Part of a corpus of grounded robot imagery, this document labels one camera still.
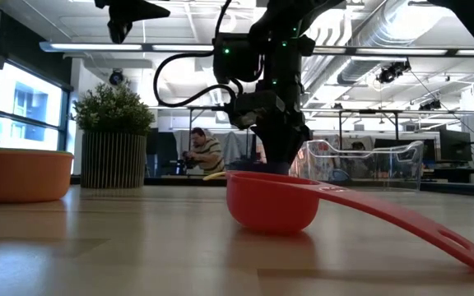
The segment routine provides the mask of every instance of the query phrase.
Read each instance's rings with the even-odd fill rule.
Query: scoop handle
[[[366,193],[354,192],[326,183],[320,185],[294,184],[293,186],[308,189],[314,193],[315,197],[325,201],[348,206],[395,224],[474,268],[474,243],[413,210]]]

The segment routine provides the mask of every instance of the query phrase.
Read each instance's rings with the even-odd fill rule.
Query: red measuring scoop
[[[366,193],[288,176],[230,171],[226,200],[244,227],[268,234],[291,234],[307,227],[319,200],[361,210],[395,224],[474,268],[474,243],[431,219]]]

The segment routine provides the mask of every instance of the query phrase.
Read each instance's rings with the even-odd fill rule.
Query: man in striped shirt
[[[193,150],[188,153],[188,157],[197,161],[204,173],[212,174],[224,171],[221,143],[217,139],[206,136],[200,127],[195,127],[191,131],[191,141]]]

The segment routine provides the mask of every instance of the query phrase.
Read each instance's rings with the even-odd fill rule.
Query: striped planter
[[[136,188],[144,185],[145,136],[85,132],[82,154],[83,188]]]

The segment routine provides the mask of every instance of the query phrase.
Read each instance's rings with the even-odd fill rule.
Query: clear plastic bin
[[[424,143],[372,151],[337,150],[327,141],[307,141],[290,174],[352,187],[420,190]]]

